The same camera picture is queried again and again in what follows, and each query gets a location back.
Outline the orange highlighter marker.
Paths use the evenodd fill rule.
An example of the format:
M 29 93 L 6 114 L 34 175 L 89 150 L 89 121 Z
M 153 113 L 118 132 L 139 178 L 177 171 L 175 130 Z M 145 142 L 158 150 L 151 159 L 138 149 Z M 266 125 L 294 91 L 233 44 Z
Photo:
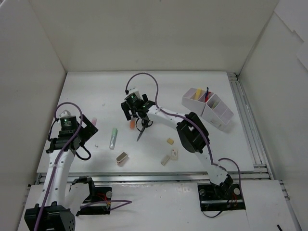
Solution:
M 135 129 L 135 120 L 131 120 L 129 124 L 130 129 Z

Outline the black handled scissors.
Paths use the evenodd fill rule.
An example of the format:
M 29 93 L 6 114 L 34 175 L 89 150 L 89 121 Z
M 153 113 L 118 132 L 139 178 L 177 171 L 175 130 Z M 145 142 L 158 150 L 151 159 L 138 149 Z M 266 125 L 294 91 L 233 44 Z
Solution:
M 139 129 L 137 127 L 138 123 L 140 122 L 140 124 L 142 125 L 142 128 Z M 150 127 L 153 124 L 153 121 L 150 120 L 146 120 L 146 119 L 140 119 L 138 118 L 135 122 L 135 126 L 137 128 L 137 130 L 139 131 L 139 135 L 137 137 L 137 141 L 139 141 L 139 139 L 141 138 L 142 134 L 144 133 L 145 129 Z

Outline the tan eraser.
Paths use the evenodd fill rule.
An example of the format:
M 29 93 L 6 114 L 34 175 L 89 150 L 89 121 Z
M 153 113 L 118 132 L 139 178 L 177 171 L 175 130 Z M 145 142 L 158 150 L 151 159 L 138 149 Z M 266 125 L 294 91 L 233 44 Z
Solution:
M 167 139 L 167 143 L 169 143 L 170 145 L 172 145 L 172 144 L 174 143 L 174 140 L 171 139 L 171 138 L 168 138 L 168 139 Z

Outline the white eraser with label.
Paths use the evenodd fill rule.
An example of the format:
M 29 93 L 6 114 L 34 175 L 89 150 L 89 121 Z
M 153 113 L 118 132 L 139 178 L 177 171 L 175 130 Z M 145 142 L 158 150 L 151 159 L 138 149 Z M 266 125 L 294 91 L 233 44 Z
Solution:
M 171 154 L 170 154 L 170 159 L 176 161 L 176 160 L 178 160 L 178 156 L 179 156 L 178 149 L 177 148 L 172 148 L 171 149 Z

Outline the red gel pen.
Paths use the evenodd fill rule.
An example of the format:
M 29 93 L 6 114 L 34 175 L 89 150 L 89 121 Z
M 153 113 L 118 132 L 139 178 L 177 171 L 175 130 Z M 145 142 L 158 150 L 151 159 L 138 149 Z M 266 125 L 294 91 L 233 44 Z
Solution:
M 207 95 L 207 97 L 206 97 L 206 99 L 205 99 L 205 102 L 207 102 L 208 100 L 209 100 L 209 98 L 211 97 L 211 94 L 212 94 L 212 92 L 208 92 L 208 95 Z

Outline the blue ballpoint pen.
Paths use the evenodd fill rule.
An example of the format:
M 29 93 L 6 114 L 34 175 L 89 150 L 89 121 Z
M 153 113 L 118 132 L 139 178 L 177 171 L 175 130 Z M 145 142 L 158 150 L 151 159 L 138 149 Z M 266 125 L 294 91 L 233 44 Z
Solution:
M 209 94 L 209 87 L 206 88 L 206 92 L 205 92 L 205 102 L 207 102 L 207 100 L 208 100 L 208 94 Z

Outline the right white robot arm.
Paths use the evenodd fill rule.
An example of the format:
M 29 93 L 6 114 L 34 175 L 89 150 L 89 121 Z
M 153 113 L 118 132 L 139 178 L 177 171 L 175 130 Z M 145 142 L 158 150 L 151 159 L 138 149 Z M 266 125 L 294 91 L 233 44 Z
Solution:
M 209 146 L 209 133 L 196 113 L 181 114 L 158 107 L 155 102 L 148 100 L 146 94 L 140 96 L 138 91 L 130 93 L 126 90 L 126 94 L 121 108 L 128 121 L 132 118 L 141 120 L 139 138 L 152 123 L 173 128 L 177 131 L 183 148 L 196 154 L 205 167 L 214 195 L 224 198 L 230 193 L 233 180 L 226 169 L 214 161 Z

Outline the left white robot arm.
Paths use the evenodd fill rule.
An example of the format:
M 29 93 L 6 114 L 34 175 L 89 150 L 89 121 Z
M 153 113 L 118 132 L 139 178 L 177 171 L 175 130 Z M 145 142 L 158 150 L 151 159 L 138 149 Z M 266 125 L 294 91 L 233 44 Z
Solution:
M 83 148 L 98 129 L 84 115 L 78 122 L 75 116 L 62 113 L 59 121 L 61 130 L 51 139 L 46 151 L 49 168 L 43 190 L 35 206 L 25 211 L 24 219 L 31 231 L 75 230 L 81 205 L 96 197 L 91 177 L 79 177 L 72 182 L 68 192 L 65 190 L 77 149 Z

